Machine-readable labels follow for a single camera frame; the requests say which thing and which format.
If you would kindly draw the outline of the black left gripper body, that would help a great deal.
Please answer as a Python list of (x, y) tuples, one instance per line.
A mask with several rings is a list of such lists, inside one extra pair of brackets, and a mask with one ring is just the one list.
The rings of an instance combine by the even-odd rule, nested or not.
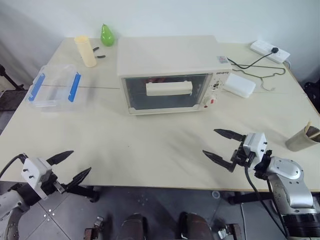
[(66, 188), (58, 182), (58, 177), (53, 172), (46, 173), (40, 178), (40, 198), (48, 198), (54, 192), (63, 194)]

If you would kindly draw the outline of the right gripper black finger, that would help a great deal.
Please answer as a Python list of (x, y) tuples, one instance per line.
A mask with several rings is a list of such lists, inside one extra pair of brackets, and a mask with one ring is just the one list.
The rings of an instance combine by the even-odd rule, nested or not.
[(225, 161), (221, 156), (206, 150), (203, 150), (202, 152), (215, 164), (227, 169), (231, 173), (234, 171), (236, 163)]
[(230, 139), (230, 140), (236, 140), (238, 142), (243, 142), (245, 140), (245, 135), (239, 134), (239, 133), (234, 132), (232, 130), (216, 128), (216, 129), (214, 129), (214, 131), (216, 133), (218, 133), (219, 135), (221, 135), (227, 139)]

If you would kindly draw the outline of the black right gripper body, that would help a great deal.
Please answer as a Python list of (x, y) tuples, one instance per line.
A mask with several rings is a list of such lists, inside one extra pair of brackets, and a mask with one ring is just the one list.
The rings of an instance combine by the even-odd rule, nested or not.
[(232, 167), (236, 165), (241, 167), (250, 167), (256, 154), (244, 147), (244, 143), (241, 142), (239, 147), (233, 152), (231, 157)]

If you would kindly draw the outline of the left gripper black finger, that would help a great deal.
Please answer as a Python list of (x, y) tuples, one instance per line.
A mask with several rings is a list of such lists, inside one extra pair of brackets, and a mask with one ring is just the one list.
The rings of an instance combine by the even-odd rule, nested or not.
[(66, 192), (71, 192), (71, 190), (76, 190), (77, 187), (79, 187), (80, 183), (82, 183), (82, 181), (87, 177), (87, 175), (90, 173), (91, 171), (91, 167), (81, 171), (80, 173), (78, 173), (76, 176), (74, 176), (72, 178), (72, 181), (68, 184), (64, 184), (63, 188)]
[(46, 160), (46, 162), (50, 165), (57, 165), (59, 163), (61, 163), (62, 161), (64, 161), (65, 159), (67, 159), (74, 151), (73, 150), (67, 150), (61, 153), (58, 153), (52, 157), (50, 157), (49, 159)]

